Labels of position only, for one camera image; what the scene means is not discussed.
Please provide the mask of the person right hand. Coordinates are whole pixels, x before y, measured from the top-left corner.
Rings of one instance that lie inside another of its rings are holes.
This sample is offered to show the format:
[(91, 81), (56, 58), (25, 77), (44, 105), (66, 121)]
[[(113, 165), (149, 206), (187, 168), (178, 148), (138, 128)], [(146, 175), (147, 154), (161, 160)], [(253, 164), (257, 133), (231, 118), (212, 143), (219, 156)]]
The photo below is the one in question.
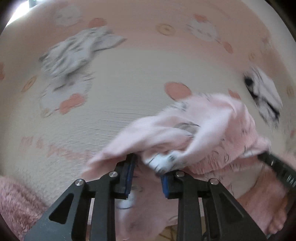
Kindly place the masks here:
[(288, 204), (288, 197), (286, 196), (276, 214), (274, 214), (271, 223), (267, 229), (267, 233), (274, 235), (277, 232), (281, 231), (285, 221), (287, 220), (287, 204)]

